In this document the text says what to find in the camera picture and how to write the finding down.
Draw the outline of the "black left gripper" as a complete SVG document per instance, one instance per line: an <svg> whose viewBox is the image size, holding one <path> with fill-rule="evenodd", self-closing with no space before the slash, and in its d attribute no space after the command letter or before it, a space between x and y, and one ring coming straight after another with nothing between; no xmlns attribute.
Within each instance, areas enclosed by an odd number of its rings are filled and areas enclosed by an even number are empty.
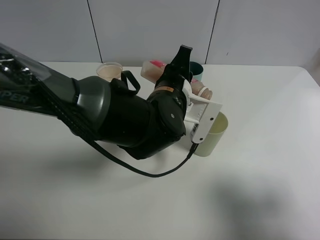
<svg viewBox="0 0 320 240"><path fill-rule="evenodd" d="M164 68L164 72L154 87L154 100L171 97L186 101L187 95L183 92L185 81L191 82L193 74L190 72L190 58L193 48L181 45L176 56Z"/></svg>

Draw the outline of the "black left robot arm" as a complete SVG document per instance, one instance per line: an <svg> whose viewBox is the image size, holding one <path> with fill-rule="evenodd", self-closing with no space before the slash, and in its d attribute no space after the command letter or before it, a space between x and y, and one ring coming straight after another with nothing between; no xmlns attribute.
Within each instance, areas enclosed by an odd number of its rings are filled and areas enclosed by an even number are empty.
<svg viewBox="0 0 320 240"><path fill-rule="evenodd" d="M137 160L166 149L186 134L192 48L182 45L147 99L129 70L106 81L68 77L6 46L0 47L2 106L51 115L74 134L112 143Z"/></svg>

